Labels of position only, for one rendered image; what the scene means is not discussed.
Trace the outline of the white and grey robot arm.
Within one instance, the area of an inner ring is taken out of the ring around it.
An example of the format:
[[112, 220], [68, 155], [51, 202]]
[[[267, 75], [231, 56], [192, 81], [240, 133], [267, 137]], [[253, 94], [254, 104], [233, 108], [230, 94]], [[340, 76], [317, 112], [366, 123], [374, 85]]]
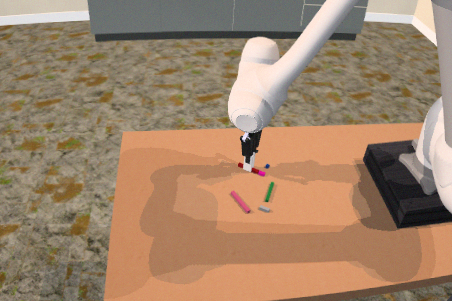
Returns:
[[[265, 37], [249, 39], [229, 96], [231, 122], [246, 133], [264, 129], [287, 100], [289, 86], [359, 1], [326, 0], [281, 59], [273, 40]], [[429, 109], [419, 139], [412, 141], [416, 152], [401, 154], [399, 161], [408, 168], [425, 194], [438, 191], [443, 205], [452, 214], [452, 0], [431, 0], [431, 3], [442, 96]]]

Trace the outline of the short grey rod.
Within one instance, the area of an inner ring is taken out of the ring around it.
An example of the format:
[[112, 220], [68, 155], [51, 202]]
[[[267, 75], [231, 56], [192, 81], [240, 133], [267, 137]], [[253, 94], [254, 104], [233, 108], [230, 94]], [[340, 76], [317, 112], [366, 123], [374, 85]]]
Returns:
[[269, 213], [270, 208], [260, 205], [259, 210]]

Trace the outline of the pink rod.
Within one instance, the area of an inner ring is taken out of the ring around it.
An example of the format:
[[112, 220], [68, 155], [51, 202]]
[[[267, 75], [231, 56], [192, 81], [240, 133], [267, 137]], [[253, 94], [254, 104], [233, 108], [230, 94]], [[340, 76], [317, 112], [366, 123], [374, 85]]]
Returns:
[[250, 213], [250, 209], [241, 200], [241, 198], [235, 193], [235, 191], [231, 191], [231, 195], [235, 198], [235, 200], [240, 204], [240, 206], [245, 210], [246, 213]]

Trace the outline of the red rod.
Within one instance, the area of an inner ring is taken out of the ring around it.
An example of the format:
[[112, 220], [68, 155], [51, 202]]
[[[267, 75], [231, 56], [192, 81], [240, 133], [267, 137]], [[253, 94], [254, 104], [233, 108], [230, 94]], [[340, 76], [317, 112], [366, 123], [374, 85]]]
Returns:
[[[243, 163], [240, 163], [240, 162], [239, 162], [238, 167], [243, 168]], [[258, 169], [255, 169], [255, 168], [252, 168], [252, 171], [251, 171], [251, 172], [258, 174], [259, 170], [258, 170]]]

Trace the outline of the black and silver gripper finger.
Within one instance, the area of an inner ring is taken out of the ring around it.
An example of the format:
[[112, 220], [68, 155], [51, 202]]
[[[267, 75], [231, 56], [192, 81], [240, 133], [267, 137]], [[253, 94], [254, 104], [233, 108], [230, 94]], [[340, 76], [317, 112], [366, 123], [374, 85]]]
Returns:
[[259, 131], [259, 132], [257, 132], [257, 138], [255, 139], [255, 142], [254, 142], [254, 151], [253, 151], [253, 155], [254, 155], [254, 156], [253, 156], [253, 164], [252, 164], [252, 168], [254, 168], [255, 154], [258, 153], [258, 150], [256, 150], [256, 148], [258, 148], [258, 146], [259, 146], [261, 133], [262, 133], [262, 130]]
[[257, 132], [254, 133], [254, 137], [250, 137], [249, 133], [246, 133], [246, 132], [243, 136], [240, 136], [241, 147], [242, 147], [242, 156], [244, 156], [243, 169], [247, 170], [249, 172], [252, 171], [253, 150], [254, 150], [254, 142], [255, 142], [256, 137], [257, 137]]

